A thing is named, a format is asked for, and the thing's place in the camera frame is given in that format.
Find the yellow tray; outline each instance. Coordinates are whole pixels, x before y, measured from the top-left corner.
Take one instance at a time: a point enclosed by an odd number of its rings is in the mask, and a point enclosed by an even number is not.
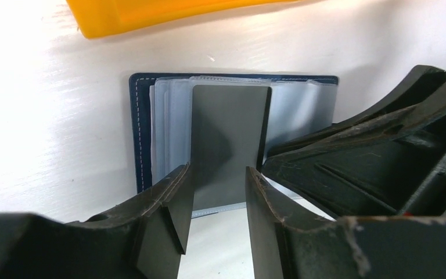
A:
[[[292,0],[67,0],[83,35],[99,38],[183,17]]]

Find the blue wallet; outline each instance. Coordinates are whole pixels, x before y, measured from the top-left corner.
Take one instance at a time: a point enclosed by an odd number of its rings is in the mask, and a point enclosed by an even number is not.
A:
[[[158,78],[190,78],[196,76],[218,76],[257,78],[270,81],[316,81],[337,85],[336,76],[299,76],[288,74],[214,74],[214,73],[135,73],[129,79],[131,96],[132,130],[136,165],[137,191],[142,192],[153,185],[151,166],[151,108],[150,87]]]

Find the open wallet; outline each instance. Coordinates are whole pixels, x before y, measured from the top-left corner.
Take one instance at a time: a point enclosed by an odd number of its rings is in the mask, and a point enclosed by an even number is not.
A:
[[[175,279],[194,209],[243,199],[257,279],[446,279],[446,71],[333,125],[337,79],[284,78],[132,76],[140,193],[85,222],[0,214],[0,278]]]

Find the yellow object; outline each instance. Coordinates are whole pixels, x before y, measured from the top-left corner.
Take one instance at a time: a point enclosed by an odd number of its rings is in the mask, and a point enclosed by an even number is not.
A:
[[[83,35],[98,38],[183,17],[290,0],[67,0]]]

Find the white table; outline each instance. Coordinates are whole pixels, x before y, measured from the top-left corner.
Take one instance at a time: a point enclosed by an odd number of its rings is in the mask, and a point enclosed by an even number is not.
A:
[[[134,72],[334,74],[340,121],[416,64],[446,69],[446,0],[255,6],[92,41],[65,0],[0,1],[0,212],[85,220],[135,195]]]

